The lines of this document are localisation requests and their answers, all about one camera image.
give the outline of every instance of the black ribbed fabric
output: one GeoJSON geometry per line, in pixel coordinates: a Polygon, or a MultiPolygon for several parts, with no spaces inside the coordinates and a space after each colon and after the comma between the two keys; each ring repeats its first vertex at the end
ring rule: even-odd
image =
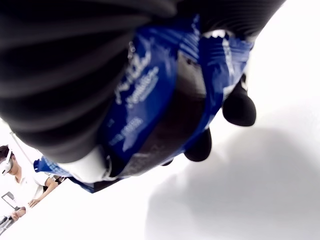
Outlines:
{"type": "Polygon", "coordinates": [[[0,117],[52,161],[84,157],[139,26],[200,13],[202,30],[258,34],[284,0],[1,0],[0,117]]]}

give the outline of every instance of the blue plastic wrapper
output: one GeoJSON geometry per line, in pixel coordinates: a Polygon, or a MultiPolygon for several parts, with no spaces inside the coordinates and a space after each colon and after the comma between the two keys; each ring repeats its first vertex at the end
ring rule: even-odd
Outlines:
{"type": "MultiPolygon", "coordinates": [[[[184,153],[240,80],[253,43],[201,36],[199,21],[196,15],[136,31],[125,76],[98,131],[97,144],[117,166],[113,177],[143,174],[184,153]]],[[[69,174],[47,159],[36,168],[69,174]]]]}

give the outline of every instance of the white headset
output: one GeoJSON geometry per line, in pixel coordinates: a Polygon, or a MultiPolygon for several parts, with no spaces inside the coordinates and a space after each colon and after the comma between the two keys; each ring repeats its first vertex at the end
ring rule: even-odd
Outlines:
{"type": "Polygon", "coordinates": [[[0,164],[0,174],[3,176],[6,175],[13,167],[12,162],[10,162],[12,150],[9,148],[8,155],[6,156],[5,161],[0,164]]]}

